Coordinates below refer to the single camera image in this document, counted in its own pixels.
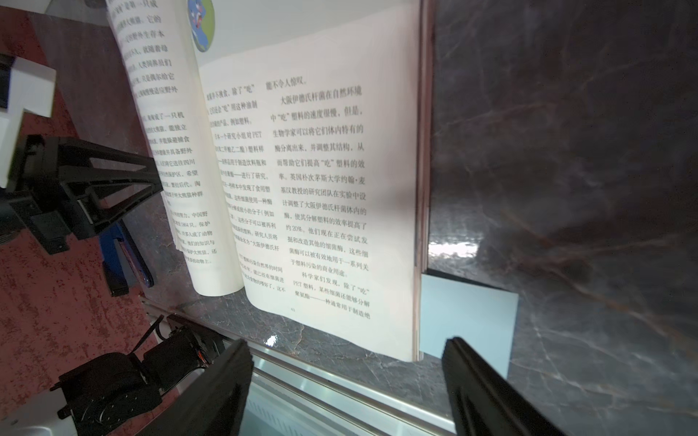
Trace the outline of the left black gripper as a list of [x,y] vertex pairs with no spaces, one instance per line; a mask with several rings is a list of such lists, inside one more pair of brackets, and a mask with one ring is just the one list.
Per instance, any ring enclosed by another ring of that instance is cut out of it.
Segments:
[[70,234],[99,236],[162,191],[153,158],[72,137],[21,136],[8,163],[1,243],[27,230],[50,255],[69,250]]

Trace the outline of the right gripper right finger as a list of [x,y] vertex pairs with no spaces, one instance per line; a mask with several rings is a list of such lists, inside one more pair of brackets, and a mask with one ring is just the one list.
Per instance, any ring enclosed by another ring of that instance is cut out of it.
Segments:
[[563,434],[462,338],[446,341],[442,368],[458,435]]

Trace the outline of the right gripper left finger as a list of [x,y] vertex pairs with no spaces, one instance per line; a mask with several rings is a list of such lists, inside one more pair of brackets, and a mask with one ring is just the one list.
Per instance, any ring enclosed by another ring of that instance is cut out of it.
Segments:
[[238,435],[253,372],[254,361],[247,342],[232,342],[170,407],[139,433]]

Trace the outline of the blue sticky note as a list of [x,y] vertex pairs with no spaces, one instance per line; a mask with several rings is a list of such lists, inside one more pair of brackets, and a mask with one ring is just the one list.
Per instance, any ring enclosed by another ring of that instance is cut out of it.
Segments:
[[427,274],[421,283],[420,351],[441,357],[446,341],[460,337],[506,378],[519,296]]

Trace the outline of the science magazine book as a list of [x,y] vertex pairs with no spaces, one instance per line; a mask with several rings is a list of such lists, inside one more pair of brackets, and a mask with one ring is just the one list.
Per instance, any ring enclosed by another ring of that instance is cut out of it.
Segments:
[[110,1],[194,290],[419,350],[424,1]]

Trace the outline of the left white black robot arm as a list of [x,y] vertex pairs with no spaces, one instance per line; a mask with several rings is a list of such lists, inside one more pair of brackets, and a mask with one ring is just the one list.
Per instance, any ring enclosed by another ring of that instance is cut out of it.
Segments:
[[[99,237],[103,271],[112,296],[129,292],[118,246],[127,251],[147,286],[154,277],[123,223],[124,217],[163,190],[153,158],[84,140],[33,134],[10,149],[9,176],[1,189],[1,240],[27,229],[50,254],[68,251],[67,236]],[[174,330],[138,358],[111,352],[59,377],[51,392],[65,405],[54,416],[73,423],[79,435],[107,435],[126,421],[158,407],[196,370],[223,353],[216,332],[178,316]]]

